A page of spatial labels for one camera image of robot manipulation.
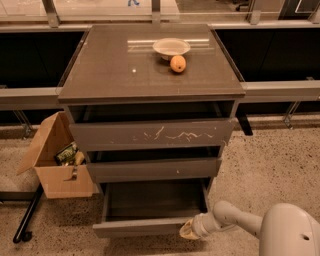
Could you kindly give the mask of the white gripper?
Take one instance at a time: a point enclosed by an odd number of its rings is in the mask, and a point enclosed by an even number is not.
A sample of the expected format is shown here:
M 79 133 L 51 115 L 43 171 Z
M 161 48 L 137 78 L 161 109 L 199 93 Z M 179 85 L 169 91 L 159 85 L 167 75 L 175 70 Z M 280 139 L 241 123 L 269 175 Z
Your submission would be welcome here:
M 187 240 L 198 240 L 213 234 L 235 228 L 234 224 L 219 222 L 212 212 L 196 215 L 188 220 L 179 230 L 179 235 Z

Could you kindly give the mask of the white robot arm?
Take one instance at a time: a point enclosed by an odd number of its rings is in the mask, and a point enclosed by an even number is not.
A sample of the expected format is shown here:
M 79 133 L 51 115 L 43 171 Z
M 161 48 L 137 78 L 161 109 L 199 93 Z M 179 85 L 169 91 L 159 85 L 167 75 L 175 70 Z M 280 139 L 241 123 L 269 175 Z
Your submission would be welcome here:
M 189 219 L 179 234 L 198 240 L 234 227 L 259 240 L 259 256 L 320 256 L 320 223 L 305 210 L 288 203 L 275 204 L 260 217 L 219 201 L 210 212 Z

